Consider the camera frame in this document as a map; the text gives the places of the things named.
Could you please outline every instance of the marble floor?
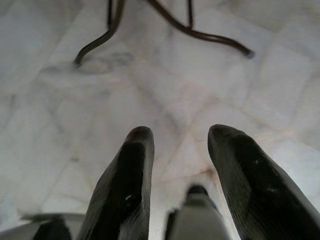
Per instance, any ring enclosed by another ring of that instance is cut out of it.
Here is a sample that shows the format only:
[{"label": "marble floor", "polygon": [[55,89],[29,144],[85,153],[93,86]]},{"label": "marble floor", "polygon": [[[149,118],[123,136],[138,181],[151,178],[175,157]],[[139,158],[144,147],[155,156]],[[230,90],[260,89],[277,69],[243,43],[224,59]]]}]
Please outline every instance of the marble floor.
[{"label": "marble floor", "polygon": [[[184,0],[161,0],[185,21]],[[191,183],[216,202],[239,239],[207,134],[214,124],[252,136],[320,211],[320,1],[195,0],[197,29],[256,52],[190,38],[143,0],[105,31],[104,0],[0,3],[0,229],[23,213],[84,213],[128,132],[152,129],[149,239]]]}]

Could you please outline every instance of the metal stand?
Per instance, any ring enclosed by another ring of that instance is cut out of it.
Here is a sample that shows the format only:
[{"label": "metal stand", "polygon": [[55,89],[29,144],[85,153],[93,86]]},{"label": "metal stand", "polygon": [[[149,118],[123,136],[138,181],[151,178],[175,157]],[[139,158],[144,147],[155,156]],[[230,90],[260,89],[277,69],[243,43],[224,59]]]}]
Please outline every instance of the metal stand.
[{"label": "metal stand", "polygon": [[[154,9],[163,16],[173,27],[178,29],[179,31],[183,32],[184,34],[187,34],[191,37],[194,37],[196,39],[208,41],[208,42],[214,42],[214,43],[220,43],[224,45],[228,45],[230,47],[233,47],[235,49],[238,49],[241,51],[248,59],[251,59],[255,56],[255,52],[246,48],[241,43],[219,35],[213,35],[208,34],[205,32],[200,32],[194,30],[194,13],[193,13],[193,0],[187,0],[187,6],[188,6],[188,25],[185,26],[179,21],[177,21],[157,0],[146,0]],[[84,48],[80,50],[78,55],[76,56],[74,63],[77,66],[81,65],[81,61],[84,58],[84,56],[92,51],[93,49],[97,48],[98,46],[104,44],[106,41],[108,41],[117,31],[123,12],[125,7],[126,0],[118,0],[117,6],[115,10],[115,16],[113,18],[113,0],[108,0],[107,4],[107,27],[108,31],[97,38],[96,40],[92,41],[88,45],[86,45]]]}]

